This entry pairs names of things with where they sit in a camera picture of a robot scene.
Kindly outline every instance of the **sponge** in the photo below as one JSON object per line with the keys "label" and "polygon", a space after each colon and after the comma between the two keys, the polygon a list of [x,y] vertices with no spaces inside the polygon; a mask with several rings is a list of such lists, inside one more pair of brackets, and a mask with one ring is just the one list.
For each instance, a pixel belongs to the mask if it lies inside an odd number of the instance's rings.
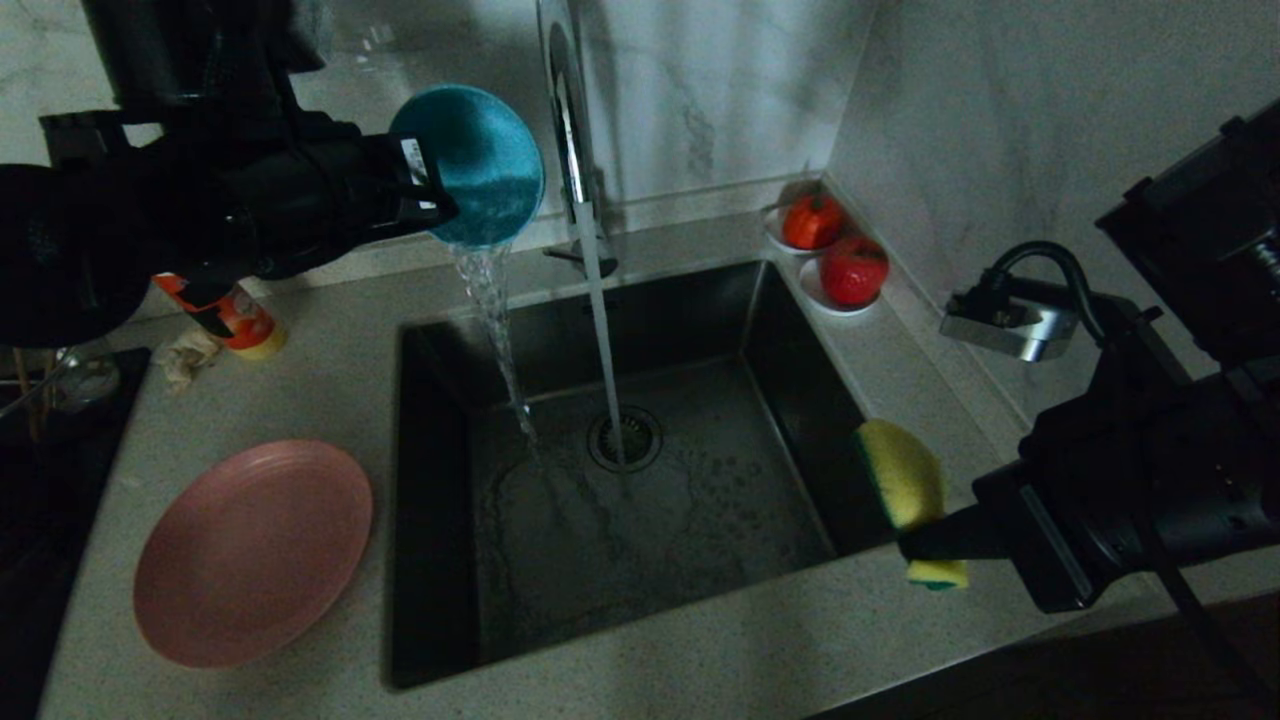
{"label": "sponge", "polygon": [[[899,532],[946,516],[941,465],[919,438],[881,419],[863,423],[854,438],[879,488],[884,514]],[[929,589],[969,587],[963,560],[910,560],[906,579]]]}

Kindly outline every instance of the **dish soap bottle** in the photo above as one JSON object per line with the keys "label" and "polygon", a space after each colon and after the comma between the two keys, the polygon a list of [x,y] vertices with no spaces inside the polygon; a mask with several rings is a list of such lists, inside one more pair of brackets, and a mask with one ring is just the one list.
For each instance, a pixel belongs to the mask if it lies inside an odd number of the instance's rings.
{"label": "dish soap bottle", "polygon": [[250,360],[270,357],[284,347],[288,340],[284,325],[276,323],[275,318],[239,283],[218,297],[204,288],[191,286],[186,278],[173,273],[155,275],[151,281],[241,357]]}

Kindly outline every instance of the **running water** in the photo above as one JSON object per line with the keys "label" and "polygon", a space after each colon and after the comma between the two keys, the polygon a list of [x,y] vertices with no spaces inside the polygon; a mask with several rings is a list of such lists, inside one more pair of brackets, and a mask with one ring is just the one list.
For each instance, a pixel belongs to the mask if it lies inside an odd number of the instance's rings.
{"label": "running water", "polygon": [[507,380],[511,409],[520,420],[520,432],[525,433],[529,451],[538,461],[540,455],[538,430],[534,429],[534,421],[529,415],[525,393],[520,389],[520,379],[516,378],[516,361],[511,355],[511,320],[507,316],[507,256],[511,254],[511,243],[503,242],[493,247],[449,245],[449,250],[453,252],[458,274],[467,286],[467,295],[480,309],[485,334],[489,336],[489,345],[493,346],[494,356],[498,359],[498,369]]}
{"label": "running water", "polygon": [[582,261],[591,288],[591,315],[595,318],[595,341],[600,346],[600,366],[604,368],[604,393],[609,401],[609,424],[613,427],[613,451],[618,465],[626,465],[622,447],[622,414],[618,410],[618,387],[613,380],[613,348],[609,345],[609,318],[604,313],[604,287],[600,284],[600,251],[595,245],[595,205],[584,202],[575,208],[579,240],[582,241]]}

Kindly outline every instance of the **kitchen sink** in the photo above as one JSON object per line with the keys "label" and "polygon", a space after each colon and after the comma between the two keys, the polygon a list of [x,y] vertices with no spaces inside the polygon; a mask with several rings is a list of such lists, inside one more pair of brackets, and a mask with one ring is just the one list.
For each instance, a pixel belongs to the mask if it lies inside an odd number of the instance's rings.
{"label": "kitchen sink", "polygon": [[892,539],[861,413],[767,261],[511,311],[535,459],[475,316],[401,337],[389,682],[407,688]]}

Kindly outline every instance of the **tomato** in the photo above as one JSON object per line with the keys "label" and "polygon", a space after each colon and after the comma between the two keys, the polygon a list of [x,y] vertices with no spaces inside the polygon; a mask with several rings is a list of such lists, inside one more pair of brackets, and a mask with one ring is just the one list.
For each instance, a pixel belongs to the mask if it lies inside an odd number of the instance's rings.
{"label": "tomato", "polygon": [[822,288],[833,302],[852,307],[870,305],[888,277],[888,255],[874,240],[846,234],[818,260]]}
{"label": "tomato", "polygon": [[845,210],[826,195],[805,195],[791,204],[782,223],[782,242],[800,250],[820,250],[840,237]]}

